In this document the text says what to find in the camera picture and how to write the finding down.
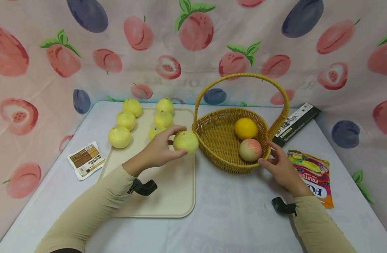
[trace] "black wrist strap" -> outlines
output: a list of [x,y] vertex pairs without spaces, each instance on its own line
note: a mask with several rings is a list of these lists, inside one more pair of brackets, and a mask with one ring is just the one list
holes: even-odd
[[155,191],[157,188],[157,184],[154,182],[153,179],[151,179],[145,184],[143,184],[139,179],[134,179],[132,186],[130,187],[129,191],[127,191],[127,194],[137,192],[140,195],[148,196],[153,193],[153,191]]
[[286,205],[281,197],[276,197],[272,200],[272,205],[277,213],[292,214],[297,216],[295,203]]

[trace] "person's left hand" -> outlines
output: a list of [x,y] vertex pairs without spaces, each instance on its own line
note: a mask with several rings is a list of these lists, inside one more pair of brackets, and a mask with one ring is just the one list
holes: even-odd
[[169,161],[178,159],[188,154],[187,150],[173,151],[169,145],[173,142],[169,137],[177,134],[179,131],[185,131],[186,127],[182,125],[173,125],[161,133],[154,136],[150,143],[138,154],[140,159],[145,159],[147,167],[161,167]]

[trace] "beige tray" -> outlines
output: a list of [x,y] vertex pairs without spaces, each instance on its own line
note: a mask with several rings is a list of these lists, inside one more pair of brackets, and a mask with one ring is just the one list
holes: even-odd
[[[148,131],[154,126],[155,113],[155,108],[143,108],[142,115],[137,118],[136,127],[131,131],[132,142],[124,149],[110,149],[98,181],[121,163],[138,154],[149,143]],[[175,125],[185,125],[190,129],[192,123],[193,112],[191,110],[175,109]],[[142,183],[153,179],[158,189],[149,196],[133,193],[127,204],[114,214],[115,217],[181,218],[193,210],[195,204],[194,156],[182,157],[160,168],[150,168],[141,173],[138,178]]]

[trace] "snack package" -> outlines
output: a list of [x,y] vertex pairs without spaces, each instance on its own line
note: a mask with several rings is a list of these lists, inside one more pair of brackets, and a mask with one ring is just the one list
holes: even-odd
[[98,144],[94,141],[75,154],[68,156],[79,181],[87,179],[92,173],[98,171],[105,163],[105,157],[100,153]]
[[289,150],[288,157],[322,205],[325,208],[334,208],[330,188],[330,163],[297,150]]

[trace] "beige sleeve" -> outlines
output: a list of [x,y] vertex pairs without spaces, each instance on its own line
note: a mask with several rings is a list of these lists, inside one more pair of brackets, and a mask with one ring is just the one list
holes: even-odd
[[295,227],[308,253],[356,253],[317,197],[297,197],[295,203]]
[[65,209],[34,253],[50,253],[61,248],[84,253],[92,234],[126,203],[130,197],[127,191],[134,179],[121,165],[115,168]]

